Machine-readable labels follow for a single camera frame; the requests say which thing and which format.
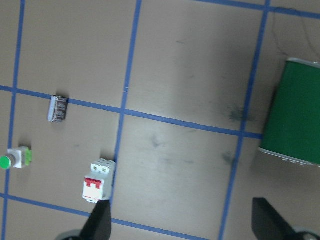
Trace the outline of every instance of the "blue tape grid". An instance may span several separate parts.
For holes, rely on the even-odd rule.
[[[244,138],[262,139],[261,134],[252,133],[252,132],[245,132],[246,124],[247,124],[245,119],[249,113],[249,106],[250,106],[250,102],[251,102],[256,73],[257,73],[257,69],[258,69],[259,58],[260,58],[261,48],[262,48],[263,39],[264,39],[265,28],[266,28],[266,24],[267,24],[267,20],[268,20],[268,13],[272,12],[272,13],[277,13],[277,14],[298,16],[298,17],[317,19],[317,20],[320,20],[320,14],[313,13],[313,12],[306,12],[306,11],[298,11],[295,9],[272,7],[272,6],[270,6],[271,0],[265,0],[264,5],[251,4],[251,3],[239,2],[239,1],[233,1],[233,0],[194,0],[194,1],[211,3],[211,4],[218,4],[218,5],[225,5],[225,6],[236,7],[236,8],[244,8],[244,9],[250,9],[250,10],[263,11],[263,16],[262,16],[262,20],[261,20],[261,24],[260,24],[260,30],[259,30],[259,34],[258,34],[258,40],[257,40],[257,44],[256,44],[254,59],[253,59],[253,63],[252,63],[252,70],[251,70],[250,79],[248,82],[246,98],[245,98],[245,103],[244,103],[244,110],[243,110],[243,115],[244,115],[243,119],[244,120],[241,122],[240,130],[231,130],[231,129],[219,128],[219,127],[214,127],[214,126],[200,125],[200,124],[193,123],[193,122],[185,122],[185,121],[181,121],[178,119],[156,116],[156,115],[151,115],[151,114],[147,114],[147,113],[143,113],[143,112],[138,112],[138,111],[126,109],[142,0],[136,1],[136,9],[135,9],[134,20],[133,20],[133,24],[132,24],[131,42],[130,42],[130,48],[129,48],[129,54],[128,54],[128,62],[127,62],[127,68],[126,68],[126,75],[125,75],[125,83],[124,83],[124,89],[123,89],[121,108],[101,105],[101,104],[92,103],[92,102],[81,101],[81,100],[77,100],[77,99],[69,99],[69,103],[83,106],[83,107],[105,110],[108,112],[120,114],[118,133],[117,133],[117,141],[116,141],[116,147],[115,147],[115,160],[117,160],[118,156],[119,156],[125,115],[139,117],[139,118],[145,118],[145,119],[159,121],[159,122],[168,123],[168,124],[173,124],[173,125],[177,125],[177,126],[181,126],[181,127],[187,127],[187,128],[198,129],[198,130],[203,130],[203,131],[238,136],[235,161],[233,163],[232,170],[231,170],[231,175],[230,175],[230,180],[229,180],[229,185],[228,185],[228,189],[227,189],[227,194],[226,194],[226,199],[225,199],[225,204],[224,204],[224,209],[223,209],[223,215],[222,215],[222,220],[221,220],[221,227],[220,227],[219,237],[218,237],[219,240],[223,240],[225,228],[226,228],[226,223],[227,223],[227,218],[228,218],[228,213],[229,213],[229,208],[230,208],[230,203],[231,203],[234,182],[235,182],[235,178],[236,178],[236,174],[237,174],[237,168],[238,168],[238,163],[239,163],[239,159],[241,156]],[[20,0],[20,14],[19,14],[19,25],[18,25],[18,34],[17,34],[17,43],[16,43],[15,62],[14,62],[13,85],[12,85],[12,87],[0,85],[0,91],[12,93],[10,123],[9,123],[9,133],[8,133],[8,144],[7,144],[8,148],[12,147],[17,94],[33,96],[33,97],[43,98],[43,99],[50,99],[50,97],[51,97],[51,95],[46,94],[46,93],[34,92],[34,91],[29,91],[29,90],[24,90],[24,89],[18,88],[18,74],[19,74],[25,4],[26,4],[25,0]],[[56,205],[52,205],[52,204],[48,204],[48,203],[44,203],[44,202],[38,202],[38,201],[30,200],[30,199],[25,199],[25,198],[20,198],[20,197],[9,195],[9,182],[10,182],[10,170],[7,170],[6,175],[5,175],[4,193],[0,193],[0,198],[3,198],[1,240],[6,239],[8,200],[17,201],[17,202],[30,204],[30,205],[34,205],[34,206],[38,206],[38,207],[43,207],[43,208],[47,208],[47,209],[52,209],[52,210],[56,210],[56,211],[61,211],[61,212],[65,212],[65,213],[80,215],[80,216],[84,216],[84,217],[88,217],[90,215],[90,213],[88,213],[88,212],[83,212],[83,211],[79,211],[79,210],[75,210],[75,209],[71,209],[71,208],[56,206]],[[136,223],[123,221],[123,220],[119,220],[119,219],[114,219],[114,218],[112,219],[112,222],[115,224],[120,224],[120,225],[124,225],[124,226],[128,226],[128,227],[132,227],[132,228],[151,231],[151,232],[155,232],[155,233],[159,233],[159,234],[169,235],[169,236],[173,236],[173,237],[177,237],[177,238],[181,238],[181,239],[204,240],[204,238],[200,238],[200,237],[196,237],[196,236],[186,235],[186,234],[182,234],[182,233],[178,233],[178,232],[167,231],[167,230],[163,230],[163,229],[159,229],[159,228],[155,228],[155,227],[145,226],[145,225],[136,224]]]

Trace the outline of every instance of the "circuit breaker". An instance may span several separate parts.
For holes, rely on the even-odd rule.
[[[82,197],[90,203],[109,200],[112,194],[116,163],[103,158],[91,164],[91,172],[84,177]]]

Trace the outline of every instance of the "tan floor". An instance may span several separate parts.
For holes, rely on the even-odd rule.
[[[303,2],[271,6],[320,14],[319,1]],[[226,3],[142,0],[132,42],[135,0],[26,0],[12,146],[31,147],[33,163],[10,170],[9,192],[0,171],[0,213],[7,212],[1,240],[55,239],[81,229],[87,218],[77,213],[95,206],[82,199],[90,163],[117,154],[112,240],[219,238],[263,17],[257,5],[265,1]],[[19,14],[20,1],[0,1],[1,153],[8,146]],[[268,14],[246,132],[263,133],[288,57],[320,62],[320,15],[307,17]],[[126,109],[134,112],[124,116],[127,92]],[[54,94],[89,107],[69,104],[66,120],[50,123]],[[244,138],[224,239],[255,239],[253,197],[267,198],[293,226],[320,232],[320,168],[266,156],[259,144]]]

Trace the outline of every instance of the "green container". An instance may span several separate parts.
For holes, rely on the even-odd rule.
[[[320,64],[287,60],[260,150],[320,165]]]

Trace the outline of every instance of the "green box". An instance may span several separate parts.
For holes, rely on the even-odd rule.
[[[320,165],[320,64],[287,60],[260,150]]]

